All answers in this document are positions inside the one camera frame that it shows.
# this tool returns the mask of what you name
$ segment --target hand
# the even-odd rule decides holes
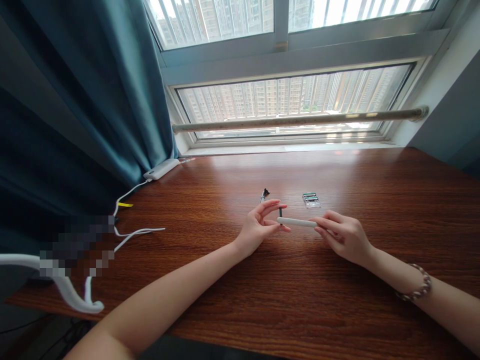
[[[323,217],[314,217],[310,221],[318,224],[315,231],[337,255],[362,267],[374,260],[376,249],[357,219],[328,210]]]
[[[276,221],[264,219],[271,212],[286,207],[286,204],[280,204],[280,200],[267,200],[248,213],[240,234],[233,241],[245,257],[250,256],[267,236],[279,231],[286,233],[292,231]]]

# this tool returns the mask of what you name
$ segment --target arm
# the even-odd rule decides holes
[[[287,205],[262,202],[248,213],[231,243],[159,278],[135,293],[100,321],[68,354],[72,359],[134,359],[230,268],[251,255],[268,235],[290,232],[265,220]]]
[[[358,220],[331,210],[324,217],[311,220],[319,225],[315,231],[341,257],[369,270],[399,293],[420,289],[423,283],[420,271],[373,247]],[[480,299],[430,278],[430,292],[414,304],[480,356]]]

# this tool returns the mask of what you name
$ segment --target wood grain surface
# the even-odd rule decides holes
[[[288,204],[283,216],[308,220],[333,209],[355,217],[374,246],[480,297],[480,183],[416,149],[391,148],[198,157],[144,186],[119,212],[121,233],[166,230],[132,238],[93,279],[92,298],[105,311],[77,313],[53,285],[24,286],[9,302],[98,321],[155,279],[231,242],[264,187]],[[307,209],[306,192],[322,207]],[[82,294],[83,278],[73,280]],[[472,357],[301,227],[267,238],[169,333],[291,359]]]

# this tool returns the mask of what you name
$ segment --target teal curtain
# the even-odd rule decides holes
[[[141,0],[0,4],[30,57],[128,186],[178,156],[159,48]]]
[[[8,211],[0,252],[33,254],[65,227],[59,219],[110,214],[117,197],[178,151],[141,0],[0,0],[0,16],[117,170],[106,171],[0,84]]]

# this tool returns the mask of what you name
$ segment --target finger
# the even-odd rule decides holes
[[[274,225],[268,225],[263,227],[265,237],[278,233],[281,230],[282,226],[277,222]]]
[[[346,216],[343,216],[336,211],[328,210],[325,214],[323,214],[323,218],[333,220],[334,222],[341,224],[345,221]]]
[[[278,222],[273,221],[273,220],[263,220],[263,223],[264,223],[266,226],[278,224]],[[289,228],[288,226],[285,226],[285,225],[281,225],[281,226],[280,226],[280,230],[283,231],[283,232],[285,232],[285,233],[290,233],[290,232],[292,231],[291,228]]]
[[[291,233],[292,232],[292,229],[289,228],[288,226],[285,226],[285,225],[281,225],[280,230],[283,231],[284,233]]]
[[[334,252],[338,254],[340,250],[342,250],[342,244],[340,244],[334,237],[324,228],[316,227],[315,231],[321,235],[322,238],[325,239],[326,243],[333,249]]]
[[[272,205],[278,204],[279,202],[280,202],[280,200],[278,200],[278,199],[267,200],[267,201],[264,201],[264,202],[261,202],[260,204],[258,204],[256,206],[256,208],[254,208],[252,211],[254,213],[261,214],[266,208],[268,208]]]
[[[266,217],[271,212],[274,212],[275,210],[278,210],[280,208],[286,209],[287,206],[288,206],[287,204],[280,204],[280,203],[269,206],[265,210],[262,211],[262,213],[260,214],[260,217],[263,219],[264,217]]]
[[[333,231],[334,233],[342,235],[343,233],[343,225],[339,224],[338,222],[328,220],[323,217],[314,217],[311,218],[310,221],[316,222],[320,227],[329,229]]]

